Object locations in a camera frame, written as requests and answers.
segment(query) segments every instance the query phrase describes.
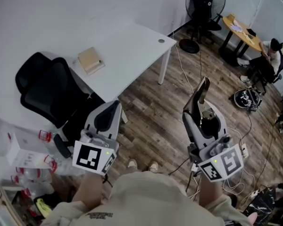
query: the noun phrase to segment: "table leg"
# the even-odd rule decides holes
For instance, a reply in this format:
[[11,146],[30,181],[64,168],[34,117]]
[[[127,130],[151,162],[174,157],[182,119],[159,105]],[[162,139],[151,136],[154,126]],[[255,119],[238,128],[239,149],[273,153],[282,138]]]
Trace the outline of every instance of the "table leg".
[[244,45],[243,49],[240,51],[240,53],[238,55],[238,58],[241,58],[248,48],[249,48],[249,46],[247,44]]
[[226,47],[226,45],[227,45],[228,41],[230,40],[232,34],[233,34],[232,31],[228,32],[227,37],[226,37],[225,41],[223,42],[223,44],[222,44],[222,46],[220,47],[219,50],[223,50]]
[[125,124],[127,124],[128,118],[127,118],[127,116],[126,116],[124,110],[122,110],[122,120],[123,120],[123,122],[124,122]]
[[238,51],[239,51],[239,49],[241,48],[242,44],[243,44],[243,41],[241,40],[241,41],[239,42],[238,46],[237,46],[237,47],[235,48],[235,50],[234,50],[234,54],[235,54],[235,55],[238,53]]
[[158,83],[161,85],[164,82],[165,74],[166,74],[166,68],[168,66],[168,61],[170,57],[171,48],[168,49],[168,51],[163,55],[162,57],[162,63],[160,68],[160,74]]

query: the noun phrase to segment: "white cardboard box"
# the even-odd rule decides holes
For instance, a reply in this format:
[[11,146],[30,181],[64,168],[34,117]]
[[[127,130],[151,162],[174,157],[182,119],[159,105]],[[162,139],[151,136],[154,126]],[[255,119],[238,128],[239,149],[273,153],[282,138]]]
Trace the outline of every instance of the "white cardboard box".
[[49,155],[45,143],[38,138],[37,133],[24,129],[14,128],[11,137],[10,151],[7,160],[11,166],[22,168],[50,168],[44,163],[44,158]]

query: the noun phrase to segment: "black hair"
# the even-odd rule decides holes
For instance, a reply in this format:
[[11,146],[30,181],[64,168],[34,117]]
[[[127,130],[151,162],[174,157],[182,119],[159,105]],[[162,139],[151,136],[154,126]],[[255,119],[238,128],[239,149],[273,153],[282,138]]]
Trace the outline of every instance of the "black hair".
[[270,42],[270,48],[273,51],[279,51],[280,49],[282,49],[283,43],[279,43],[278,40],[276,39],[272,39],[272,41]]

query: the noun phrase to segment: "person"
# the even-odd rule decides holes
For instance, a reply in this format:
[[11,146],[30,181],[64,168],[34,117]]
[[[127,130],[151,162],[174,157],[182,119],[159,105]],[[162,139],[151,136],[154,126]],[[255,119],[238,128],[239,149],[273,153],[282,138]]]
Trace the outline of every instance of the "person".
[[251,219],[231,206],[221,182],[210,183],[203,175],[198,205],[174,179],[157,172],[157,162],[148,171],[140,172],[136,161],[131,159],[103,205],[102,177],[88,172],[72,202],[58,204],[42,226],[252,225]]
[[[267,81],[271,83],[274,80],[275,74],[278,73],[281,63],[279,50],[282,48],[283,43],[279,43],[279,41],[274,38],[271,41],[260,42],[259,45],[262,50],[261,57],[252,60],[237,58],[237,63],[245,67],[248,65],[253,67],[250,72],[251,75],[254,75],[255,70],[260,70]],[[240,80],[246,83],[251,81],[251,79],[245,75],[240,76]]]

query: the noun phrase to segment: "foot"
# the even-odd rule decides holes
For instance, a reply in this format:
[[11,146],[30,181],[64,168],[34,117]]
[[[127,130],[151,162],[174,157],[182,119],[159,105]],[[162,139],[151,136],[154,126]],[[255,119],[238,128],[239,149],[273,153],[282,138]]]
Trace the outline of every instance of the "foot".
[[135,159],[130,159],[128,164],[127,164],[127,168],[130,168],[130,167],[134,167],[137,169],[137,162]]
[[241,75],[240,80],[242,82],[250,83],[250,79],[247,76]]
[[249,60],[244,60],[241,58],[237,58],[237,63],[243,67],[247,67],[250,64]]
[[158,172],[158,163],[156,161],[151,162],[148,171],[157,173]]

